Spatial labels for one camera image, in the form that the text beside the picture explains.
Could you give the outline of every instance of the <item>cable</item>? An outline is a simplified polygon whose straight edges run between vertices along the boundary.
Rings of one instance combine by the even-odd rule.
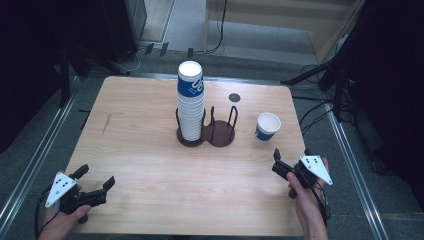
[[[47,186],[40,194],[40,198],[37,201],[37,204],[35,205],[35,214],[34,214],[34,234],[35,234],[35,239],[38,239],[41,230],[45,227],[46,224],[44,224],[43,228],[41,230],[38,230],[38,217],[39,217],[39,212],[40,212],[40,205],[41,203],[47,198],[47,193],[50,191],[50,189],[52,188],[53,184],[50,184],[49,186]]]
[[[294,99],[302,99],[302,100],[312,100],[312,101],[333,101],[331,99],[326,98],[311,98],[311,97],[301,97],[301,96],[292,96]]]
[[[312,121],[312,123],[310,123],[308,126],[302,128],[302,136],[305,135],[309,129],[311,129],[311,127],[315,124],[317,124],[319,121],[321,121],[322,119],[324,119],[325,115],[329,112],[331,112],[332,110],[328,110],[325,113],[321,114],[319,117],[315,118],[314,121]]]
[[[134,71],[136,71],[136,70],[140,67],[140,64],[141,64],[140,58],[138,57],[138,53],[139,53],[141,50],[144,50],[144,49],[146,49],[146,48],[144,48],[144,47],[139,48],[139,49],[137,50],[137,52],[135,53],[135,57],[137,58],[137,62],[138,62],[138,63],[137,63],[137,67],[136,67],[136,68],[134,68],[134,69],[126,69],[126,68],[124,68],[123,66],[119,65],[118,63],[115,63],[115,65],[116,65],[116,66],[118,66],[119,68],[121,68],[122,70],[126,71],[126,72],[134,72]]]
[[[318,65],[317,64],[309,64],[309,65],[305,65],[305,66],[303,66],[301,69],[300,69],[300,74],[303,74],[303,70],[305,69],[305,68],[307,68],[307,67],[317,67]],[[311,82],[311,83],[318,83],[321,79],[320,79],[320,77],[318,76],[318,73],[317,74],[315,74],[315,76],[317,77],[317,80],[318,81],[312,81],[312,80],[310,80],[309,78],[307,78],[306,79],[306,81],[308,81],[308,82]]]
[[[332,101],[332,100],[325,100],[325,101],[323,101],[322,103],[320,103],[320,104],[316,105],[315,107],[313,107],[312,109],[310,109],[309,111],[307,111],[307,112],[305,113],[305,115],[303,115],[303,117],[300,119],[300,121],[299,121],[299,125],[302,125],[303,120],[306,118],[306,116],[307,116],[309,113],[311,113],[311,112],[312,112],[312,111],[314,111],[315,109],[319,108],[321,105],[324,105],[324,104],[329,103],[329,102],[331,102],[331,101]]]
[[[220,31],[221,36],[220,36],[220,39],[219,39],[219,43],[214,49],[207,50],[206,52],[204,52],[205,54],[212,54],[212,53],[216,52],[216,50],[218,50],[218,48],[222,44],[222,40],[224,39],[224,22],[225,22],[225,12],[227,11],[227,2],[228,2],[228,0],[225,0],[224,12],[222,13],[222,20],[221,20],[221,31]],[[193,53],[203,53],[203,51],[194,51]]]
[[[37,238],[36,239],[38,239],[38,237],[40,237],[41,232],[47,226],[47,224],[49,224],[51,221],[53,221],[57,217],[57,215],[59,215],[59,213],[60,213],[60,211],[57,212],[57,213],[55,213],[55,215],[41,227],[40,231],[38,231],[38,233],[37,233]]]
[[[300,171],[300,174],[303,177],[303,179],[305,180],[305,182],[308,184],[308,188],[311,189],[312,194],[314,194],[315,199],[318,202],[318,208],[319,208],[319,211],[321,213],[322,220],[324,221],[325,227],[327,227],[327,213],[326,213],[326,209],[324,207],[324,204],[322,203],[320,197],[318,197],[318,194],[315,191],[314,186],[311,186],[311,184],[306,180],[306,177],[305,177],[305,175],[303,174],[302,171]]]

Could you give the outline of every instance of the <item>person's left hand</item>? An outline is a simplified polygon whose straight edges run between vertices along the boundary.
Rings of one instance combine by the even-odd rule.
[[[43,226],[40,236],[40,240],[61,240],[66,239],[66,237],[71,232],[72,228],[78,223],[78,219],[84,217],[91,210],[90,205],[84,205],[79,207],[75,212],[70,215],[67,215],[63,212],[60,212],[56,217],[54,206],[46,209],[46,214],[44,216]]]

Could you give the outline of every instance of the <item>stack of paper cups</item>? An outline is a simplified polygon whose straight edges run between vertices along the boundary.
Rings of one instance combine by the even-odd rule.
[[[182,137],[187,141],[201,138],[205,109],[202,66],[186,61],[178,68],[178,118]]]

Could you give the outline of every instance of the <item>white paper cup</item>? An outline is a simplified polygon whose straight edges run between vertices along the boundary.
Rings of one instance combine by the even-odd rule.
[[[281,121],[277,115],[269,112],[262,113],[256,124],[256,137],[263,142],[269,141],[280,127]]]
[[[181,100],[196,102],[203,94],[202,66],[194,61],[185,61],[178,67],[177,92]]]

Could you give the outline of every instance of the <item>black equipment stand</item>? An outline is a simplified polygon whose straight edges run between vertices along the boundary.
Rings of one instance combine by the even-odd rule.
[[[373,16],[374,12],[379,8],[379,4],[369,4],[366,6],[367,1],[364,3],[360,16],[352,29],[352,32],[346,38],[342,47],[338,50],[336,55],[329,61],[287,81],[281,81],[283,85],[295,85],[308,79],[322,71],[324,75],[320,79],[318,86],[321,91],[327,91],[336,82],[336,89],[333,102],[333,113],[338,121],[341,121],[340,111],[343,96],[343,87],[349,78],[349,70],[352,58],[355,56],[355,51],[358,49],[359,38],[363,38],[363,32],[367,26],[369,19]]]

